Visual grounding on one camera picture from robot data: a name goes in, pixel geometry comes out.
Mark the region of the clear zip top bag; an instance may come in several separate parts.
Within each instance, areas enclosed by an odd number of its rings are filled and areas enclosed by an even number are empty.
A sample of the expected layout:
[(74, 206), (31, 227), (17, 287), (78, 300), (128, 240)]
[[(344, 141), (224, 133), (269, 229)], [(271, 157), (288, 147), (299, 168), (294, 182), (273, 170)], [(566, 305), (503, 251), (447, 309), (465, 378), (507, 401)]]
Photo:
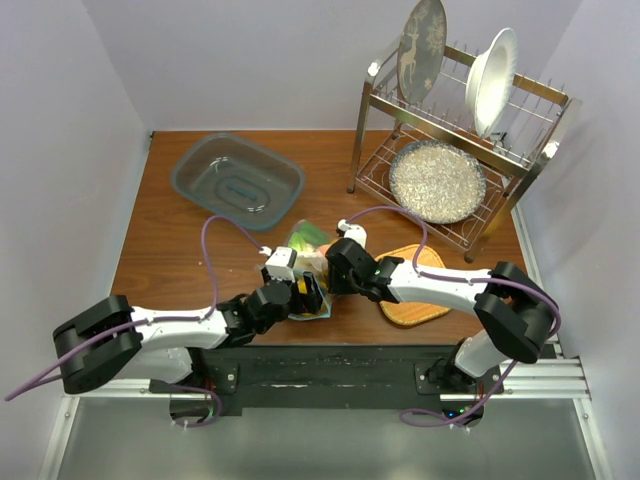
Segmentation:
[(285, 244), (260, 247), (266, 257), (261, 273), (265, 282), (278, 280), (290, 287), (289, 319), (329, 318), (335, 295), (329, 292), (329, 266), (322, 248), (331, 244), (328, 233), (308, 220), (298, 221)]

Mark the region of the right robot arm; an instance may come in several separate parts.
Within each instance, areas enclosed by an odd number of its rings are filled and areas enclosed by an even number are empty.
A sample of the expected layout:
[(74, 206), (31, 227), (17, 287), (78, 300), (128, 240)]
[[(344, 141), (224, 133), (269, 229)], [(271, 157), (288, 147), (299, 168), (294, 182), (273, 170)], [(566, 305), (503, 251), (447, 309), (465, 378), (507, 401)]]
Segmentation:
[(426, 303), (475, 315), (482, 325), (449, 357), (425, 371), (432, 384), (469, 392), (506, 360), (536, 363), (556, 326), (557, 304), (517, 266), (451, 270), (394, 256), (377, 260), (358, 242), (341, 238), (326, 252), (329, 291), (372, 302)]

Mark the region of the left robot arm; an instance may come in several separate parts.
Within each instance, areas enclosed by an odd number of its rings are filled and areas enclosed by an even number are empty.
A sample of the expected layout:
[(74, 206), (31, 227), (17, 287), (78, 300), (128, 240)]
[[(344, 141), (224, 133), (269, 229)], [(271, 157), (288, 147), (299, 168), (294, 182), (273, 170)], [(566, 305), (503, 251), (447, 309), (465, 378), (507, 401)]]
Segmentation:
[(316, 278), (269, 280), (211, 309), (154, 311), (111, 295), (53, 332), (68, 394), (96, 390), (116, 378), (148, 378), (200, 390), (207, 368), (193, 351), (245, 346), (289, 318), (325, 317), (330, 303)]

